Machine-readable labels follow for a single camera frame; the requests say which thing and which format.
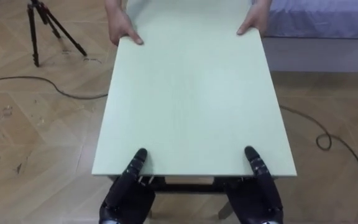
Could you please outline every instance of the purple bedsheet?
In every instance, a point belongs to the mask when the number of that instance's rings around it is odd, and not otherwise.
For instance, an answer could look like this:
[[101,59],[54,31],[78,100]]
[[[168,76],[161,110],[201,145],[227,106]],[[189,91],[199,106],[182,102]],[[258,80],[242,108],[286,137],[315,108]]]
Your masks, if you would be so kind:
[[270,37],[358,39],[358,0],[273,0]]

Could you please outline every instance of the bed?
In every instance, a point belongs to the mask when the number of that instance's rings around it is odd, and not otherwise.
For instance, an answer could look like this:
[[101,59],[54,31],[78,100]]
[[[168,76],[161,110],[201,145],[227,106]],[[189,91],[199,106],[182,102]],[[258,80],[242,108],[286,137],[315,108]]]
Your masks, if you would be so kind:
[[264,48],[271,70],[358,72],[358,0],[275,0]]

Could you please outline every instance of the person's arm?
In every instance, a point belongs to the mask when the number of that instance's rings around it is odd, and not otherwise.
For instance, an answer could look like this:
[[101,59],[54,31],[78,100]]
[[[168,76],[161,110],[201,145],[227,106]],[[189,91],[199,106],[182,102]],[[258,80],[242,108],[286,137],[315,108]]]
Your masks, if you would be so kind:
[[253,0],[253,5],[248,11],[247,17],[237,31],[238,35],[244,34],[250,27],[255,27],[263,36],[267,30],[269,11],[272,0]]
[[122,10],[122,0],[105,0],[105,8],[109,22],[110,40],[114,45],[118,45],[119,39],[125,35],[141,45],[143,40],[139,37],[132,26],[131,19]]

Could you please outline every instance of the table leg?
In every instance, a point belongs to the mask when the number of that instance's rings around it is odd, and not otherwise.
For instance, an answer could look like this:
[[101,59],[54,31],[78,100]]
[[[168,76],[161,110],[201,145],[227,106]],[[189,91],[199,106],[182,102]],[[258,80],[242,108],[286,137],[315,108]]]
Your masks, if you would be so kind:
[[233,208],[231,207],[229,202],[223,206],[223,208],[218,212],[218,219],[225,220],[233,213]]

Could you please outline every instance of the tripod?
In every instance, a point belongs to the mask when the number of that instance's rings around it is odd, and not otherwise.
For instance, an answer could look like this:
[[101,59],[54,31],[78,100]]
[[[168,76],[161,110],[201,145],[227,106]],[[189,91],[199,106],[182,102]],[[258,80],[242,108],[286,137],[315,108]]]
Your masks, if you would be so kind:
[[31,2],[28,3],[28,5],[27,5],[27,13],[29,15],[31,41],[32,41],[32,47],[33,47],[33,51],[34,51],[34,54],[32,56],[33,56],[35,66],[39,67],[40,63],[39,63],[38,48],[37,48],[37,34],[35,33],[34,8],[37,10],[38,14],[40,15],[42,22],[45,25],[47,25],[47,24],[50,25],[50,27],[52,28],[53,34],[55,34],[55,36],[58,39],[60,39],[62,37],[60,36],[59,32],[57,31],[55,25],[51,22],[51,20],[67,36],[67,38],[81,52],[81,54],[86,56],[85,50],[81,47],[81,45],[79,43],[75,42],[75,40],[66,31],[66,29],[55,18],[55,16],[52,15],[52,13],[49,11],[48,7],[44,3],[42,3],[38,0],[31,0]]

